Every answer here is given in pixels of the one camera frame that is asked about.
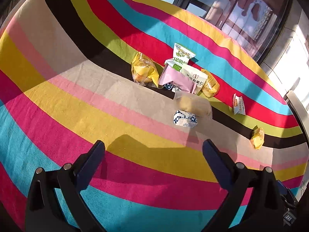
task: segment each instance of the metal screw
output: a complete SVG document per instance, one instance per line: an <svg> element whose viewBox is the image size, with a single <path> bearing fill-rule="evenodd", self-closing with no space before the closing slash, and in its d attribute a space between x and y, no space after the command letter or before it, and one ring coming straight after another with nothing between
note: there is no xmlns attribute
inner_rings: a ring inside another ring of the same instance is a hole
<svg viewBox="0 0 309 232"><path fill-rule="evenodd" d="M67 164L64 164L63 169L64 170L69 170L71 167L72 167L72 164L71 163L67 163Z"/></svg>
<svg viewBox="0 0 309 232"><path fill-rule="evenodd" d="M272 172L272 168L271 167L265 167L265 170L267 173L271 173Z"/></svg>
<svg viewBox="0 0 309 232"><path fill-rule="evenodd" d="M239 169L244 169L245 168L245 165L241 162L237 162L236 163L236 167L239 168Z"/></svg>
<svg viewBox="0 0 309 232"><path fill-rule="evenodd" d="M38 168L36 169L36 173L37 173L37 174L41 173L42 171L43 171L43 168L41 168L41 167L38 167Z"/></svg>

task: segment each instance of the snack package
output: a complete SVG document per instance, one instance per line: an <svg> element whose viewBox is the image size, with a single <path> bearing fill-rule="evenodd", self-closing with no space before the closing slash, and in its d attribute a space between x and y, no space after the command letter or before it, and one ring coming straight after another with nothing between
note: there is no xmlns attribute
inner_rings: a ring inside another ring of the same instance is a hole
<svg viewBox="0 0 309 232"><path fill-rule="evenodd" d="M173 85L172 85L172 83L167 83L167 84L163 85L163 87L165 89L171 90L173 88Z"/></svg>
<svg viewBox="0 0 309 232"><path fill-rule="evenodd" d="M233 111L234 114L246 115L243 97L237 97L236 93L233 95Z"/></svg>
<svg viewBox="0 0 309 232"><path fill-rule="evenodd" d="M138 52L132 63L131 72L134 82L145 85L153 82L158 87L159 73L151 58L147 57L141 52Z"/></svg>
<svg viewBox="0 0 309 232"><path fill-rule="evenodd" d="M264 130L263 127L256 128L252 133L252 138L250 139L251 145L254 149L259 150L264 144Z"/></svg>
<svg viewBox="0 0 309 232"><path fill-rule="evenodd" d="M165 60L164 64L168 64L175 70L180 71L183 64L188 64L191 58L195 57L195 54L178 43L174 44L173 58Z"/></svg>
<svg viewBox="0 0 309 232"><path fill-rule="evenodd" d="M192 93L195 89L195 84L188 77L185 77L180 72L166 65L159 79L159 85L171 83L174 87L178 87L182 91Z"/></svg>
<svg viewBox="0 0 309 232"><path fill-rule="evenodd" d="M176 91L174 101L179 110L199 117L212 118L211 105L205 98L184 91Z"/></svg>
<svg viewBox="0 0 309 232"><path fill-rule="evenodd" d="M194 114L185 111L177 110L174 114L173 122L175 125L195 127L197 125L197 119Z"/></svg>
<svg viewBox="0 0 309 232"><path fill-rule="evenodd" d="M201 69L201 72L207 75L206 82L202 87L202 92L205 94L207 98L211 98L218 93L220 85L209 71Z"/></svg>
<svg viewBox="0 0 309 232"><path fill-rule="evenodd" d="M208 75L190 65L183 64L180 72L196 83L193 94L198 94L208 78Z"/></svg>

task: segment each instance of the table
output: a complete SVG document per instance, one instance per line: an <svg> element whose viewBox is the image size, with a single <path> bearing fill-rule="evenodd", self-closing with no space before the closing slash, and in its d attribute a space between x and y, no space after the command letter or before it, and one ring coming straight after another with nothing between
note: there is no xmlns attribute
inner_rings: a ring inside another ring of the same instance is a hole
<svg viewBox="0 0 309 232"><path fill-rule="evenodd" d="M74 162L97 139L105 159L81 194L107 231L201 231L227 194L203 158L207 138L298 190L308 147L296 119L253 59L203 19L160 0L22 0L0 36L0 201L19 227L35 169ZM220 84L213 119L193 129L173 124L174 93L132 81L137 51L162 65L175 42ZM246 116L232 113L234 93ZM260 150L249 142L256 125Z"/></svg>

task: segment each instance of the white snack packet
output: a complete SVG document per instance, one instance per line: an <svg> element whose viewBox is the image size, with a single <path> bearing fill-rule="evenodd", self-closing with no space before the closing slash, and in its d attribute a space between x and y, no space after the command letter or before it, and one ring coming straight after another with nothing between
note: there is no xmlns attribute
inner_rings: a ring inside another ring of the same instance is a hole
<svg viewBox="0 0 309 232"><path fill-rule="evenodd" d="M189 79L191 79L194 83L196 83L196 87L195 87L193 94L199 93L199 91L202 89L203 85L205 84L206 79L208 78L207 74L187 64L182 65L180 72L183 75L189 77Z"/></svg>
<svg viewBox="0 0 309 232"><path fill-rule="evenodd" d="M237 97L236 93L233 95L233 111L234 114L246 115L243 97Z"/></svg>
<svg viewBox="0 0 309 232"><path fill-rule="evenodd" d="M173 122L175 125L195 127L197 125L197 119L193 113L177 110L174 114Z"/></svg>

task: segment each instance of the white wall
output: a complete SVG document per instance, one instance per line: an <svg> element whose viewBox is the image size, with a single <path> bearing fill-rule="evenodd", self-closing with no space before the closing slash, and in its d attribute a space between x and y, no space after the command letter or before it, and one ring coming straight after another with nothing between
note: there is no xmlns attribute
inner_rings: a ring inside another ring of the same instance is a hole
<svg viewBox="0 0 309 232"><path fill-rule="evenodd" d="M309 53L305 47L309 35L309 20L296 0L293 0L287 23L261 68L284 96L293 89L309 111Z"/></svg>

